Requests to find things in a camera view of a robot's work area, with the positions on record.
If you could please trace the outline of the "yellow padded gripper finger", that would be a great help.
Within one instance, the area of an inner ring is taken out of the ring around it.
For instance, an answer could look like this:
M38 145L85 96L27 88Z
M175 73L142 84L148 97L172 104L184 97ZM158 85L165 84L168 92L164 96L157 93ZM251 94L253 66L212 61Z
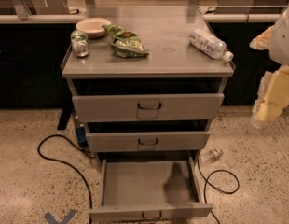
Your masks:
M262 34L255 37L249 44L252 49L269 50L273 26L270 26Z
M268 125L289 106L289 65L263 75L252 111L253 125Z

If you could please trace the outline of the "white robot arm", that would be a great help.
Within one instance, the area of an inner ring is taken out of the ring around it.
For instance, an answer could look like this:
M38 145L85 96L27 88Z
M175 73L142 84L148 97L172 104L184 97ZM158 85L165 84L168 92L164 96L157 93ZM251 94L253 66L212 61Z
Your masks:
M267 49L270 59L280 65L274 73L266 72L259 84L251 122L263 128L289 106L289 6L274 25L253 39L250 47Z

